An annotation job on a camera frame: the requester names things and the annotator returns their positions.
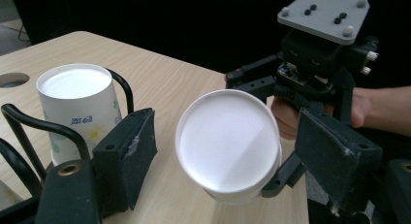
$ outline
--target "hand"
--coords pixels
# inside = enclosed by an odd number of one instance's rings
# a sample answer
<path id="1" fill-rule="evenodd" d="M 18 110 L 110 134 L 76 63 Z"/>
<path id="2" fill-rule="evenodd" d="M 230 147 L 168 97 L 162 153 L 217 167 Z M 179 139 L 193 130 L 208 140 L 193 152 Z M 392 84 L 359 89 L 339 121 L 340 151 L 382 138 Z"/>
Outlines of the hand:
<path id="1" fill-rule="evenodd" d="M 365 118 L 371 112 L 371 102 L 361 94 L 362 90 L 354 89 L 351 121 L 354 128 L 363 127 Z M 275 116 L 280 131 L 280 136 L 286 140 L 294 140 L 297 137 L 299 126 L 299 113 L 291 107 L 288 102 L 274 98 L 271 104 L 271 111 Z M 333 107 L 325 106 L 324 111 L 332 114 Z"/>

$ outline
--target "screw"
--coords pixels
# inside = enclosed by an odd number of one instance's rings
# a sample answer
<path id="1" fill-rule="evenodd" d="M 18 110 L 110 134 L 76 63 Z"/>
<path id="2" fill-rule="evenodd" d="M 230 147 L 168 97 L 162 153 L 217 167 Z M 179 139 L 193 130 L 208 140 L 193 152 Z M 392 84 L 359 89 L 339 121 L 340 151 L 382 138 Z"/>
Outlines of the screw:
<path id="1" fill-rule="evenodd" d="M 367 0 L 358 0 L 357 1 L 357 8 L 363 8 L 368 3 Z"/>
<path id="2" fill-rule="evenodd" d="M 346 26 L 344 30 L 342 30 L 342 36 L 344 37 L 351 37 L 354 33 L 354 27 L 353 26 Z"/>
<path id="3" fill-rule="evenodd" d="M 287 7 L 284 7 L 283 9 L 281 9 L 281 16 L 283 17 L 287 17 L 290 15 L 290 9 Z"/>
<path id="4" fill-rule="evenodd" d="M 347 14 L 346 14 L 346 13 L 340 13 L 340 14 L 339 14 L 339 17 L 340 17 L 340 18 L 346 18 L 346 17 L 347 17 Z"/>
<path id="5" fill-rule="evenodd" d="M 370 51 L 369 53 L 366 54 L 366 59 L 370 60 L 370 61 L 375 61 L 378 58 L 378 53 L 374 52 L 374 51 Z"/>
<path id="6" fill-rule="evenodd" d="M 361 69 L 361 74 L 363 74 L 365 76 L 368 76 L 370 72 L 371 72 L 371 68 L 369 68 L 369 67 L 363 67 Z"/>
<path id="7" fill-rule="evenodd" d="M 341 23 L 341 18 L 339 18 L 339 17 L 335 18 L 335 19 L 334 19 L 334 23 L 335 23 L 335 24 Z"/>

